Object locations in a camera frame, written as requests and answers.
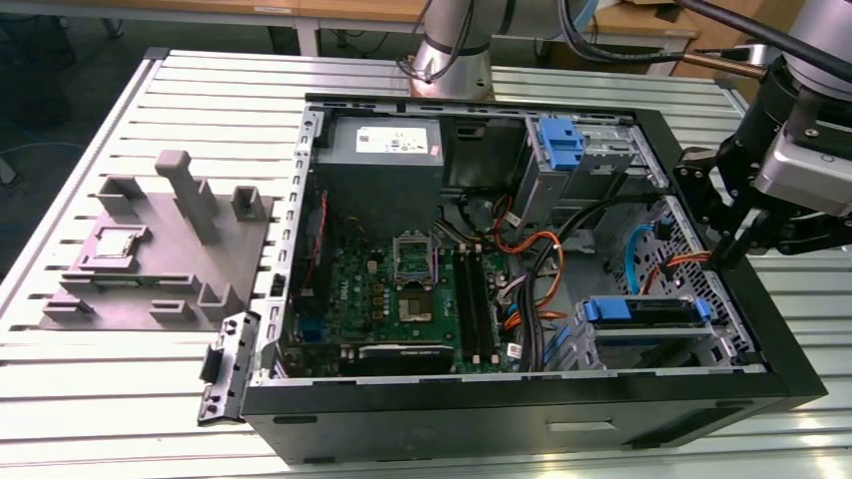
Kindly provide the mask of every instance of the expansion slot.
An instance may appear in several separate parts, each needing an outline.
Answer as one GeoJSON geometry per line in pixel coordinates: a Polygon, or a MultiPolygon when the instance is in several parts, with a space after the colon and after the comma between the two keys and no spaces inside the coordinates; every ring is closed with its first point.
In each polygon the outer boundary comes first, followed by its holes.
{"type": "Polygon", "coordinates": [[[469,295],[476,327],[476,349],[481,361],[488,362],[493,355],[493,330],[488,315],[488,289],[485,286],[484,270],[481,269],[481,254],[477,252],[468,256],[466,278],[469,281],[469,295]]]}
{"type": "Polygon", "coordinates": [[[454,304],[457,308],[457,327],[461,333],[461,357],[470,361],[477,353],[476,329],[472,294],[469,290],[469,280],[466,275],[465,252],[456,252],[452,255],[452,274],[454,276],[454,304]]]}

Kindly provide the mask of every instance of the slotted aluminum surface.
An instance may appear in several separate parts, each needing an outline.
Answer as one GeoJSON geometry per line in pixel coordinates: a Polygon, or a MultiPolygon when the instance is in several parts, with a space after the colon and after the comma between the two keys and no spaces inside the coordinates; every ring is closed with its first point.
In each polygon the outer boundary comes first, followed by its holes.
{"type": "MultiPolygon", "coordinates": [[[[702,80],[498,67],[493,84],[498,100],[660,110],[682,147],[716,146],[740,118],[702,80]]],[[[142,188],[165,191],[154,156],[164,148],[185,149],[193,175],[208,178],[214,191],[254,185],[281,199],[273,216],[281,215],[309,91],[405,95],[408,86],[390,62],[180,51],[164,61],[144,61],[0,286],[0,477],[846,477],[852,263],[842,250],[752,260],[829,396],[666,451],[290,471],[248,426],[196,427],[198,367],[213,333],[38,330],[44,295],[54,291],[60,269],[92,227],[89,217],[101,211],[89,195],[104,175],[141,176],[142,188]]],[[[269,239],[280,234],[272,228],[269,239]]],[[[269,280],[260,272],[257,291],[269,280]]]]}

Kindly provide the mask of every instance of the case bracket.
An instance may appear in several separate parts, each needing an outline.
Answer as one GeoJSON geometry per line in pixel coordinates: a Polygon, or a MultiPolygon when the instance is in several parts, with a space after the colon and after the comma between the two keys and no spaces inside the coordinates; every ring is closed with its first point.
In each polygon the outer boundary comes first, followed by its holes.
{"type": "Polygon", "coordinates": [[[249,379],[260,316],[241,312],[222,320],[216,344],[208,346],[201,380],[208,383],[201,397],[198,425],[242,423],[242,396],[249,379]]]}

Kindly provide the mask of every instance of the blue plastic latch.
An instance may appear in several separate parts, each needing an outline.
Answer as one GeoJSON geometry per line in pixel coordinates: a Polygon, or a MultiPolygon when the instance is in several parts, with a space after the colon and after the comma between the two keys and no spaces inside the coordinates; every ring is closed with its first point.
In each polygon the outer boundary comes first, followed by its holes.
{"type": "Polygon", "coordinates": [[[582,159],[582,134],[566,118],[540,118],[538,139],[549,154],[549,167],[558,171],[573,171],[582,159]]]}
{"type": "Polygon", "coordinates": [[[600,315],[597,314],[597,309],[594,309],[594,305],[590,302],[585,302],[582,304],[582,308],[585,309],[585,318],[588,322],[594,322],[600,319],[600,315]]]}
{"type": "Polygon", "coordinates": [[[713,306],[709,305],[706,299],[702,297],[694,299],[694,309],[697,310],[697,315],[701,317],[701,322],[709,321],[713,317],[713,306]]]}
{"type": "Polygon", "coordinates": [[[632,318],[624,299],[598,298],[590,301],[600,312],[601,319],[628,320],[632,318]]]}
{"type": "Polygon", "coordinates": [[[549,360],[553,358],[553,355],[561,348],[561,345],[564,344],[564,341],[568,339],[569,335],[570,335],[570,326],[565,325],[561,328],[561,331],[558,332],[558,334],[552,338],[552,340],[546,344],[546,348],[544,349],[544,357],[541,358],[544,361],[544,364],[549,363],[549,360]]]}

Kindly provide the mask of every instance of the green circuit board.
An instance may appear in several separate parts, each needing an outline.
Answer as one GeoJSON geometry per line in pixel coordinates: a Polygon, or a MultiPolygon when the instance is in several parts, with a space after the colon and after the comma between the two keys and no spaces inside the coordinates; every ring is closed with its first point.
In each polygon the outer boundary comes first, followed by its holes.
{"type": "MultiPolygon", "coordinates": [[[[456,311],[452,249],[436,248],[436,282],[430,288],[417,284],[394,283],[394,257],[390,247],[349,246],[336,251],[330,300],[325,317],[300,318],[302,325],[314,330],[313,345],[305,347],[313,376],[333,373],[326,365],[334,355],[322,344],[346,343],[440,343],[454,351],[454,372],[500,372],[508,368],[502,357],[497,364],[484,358],[480,364],[464,361],[456,311]]],[[[398,270],[417,271],[428,265],[422,257],[400,256],[398,270]]],[[[496,279],[505,272],[500,254],[482,255],[485,275],[496,279]]],[[[493,343],[498,344],[496,332],[493,343]]]]}

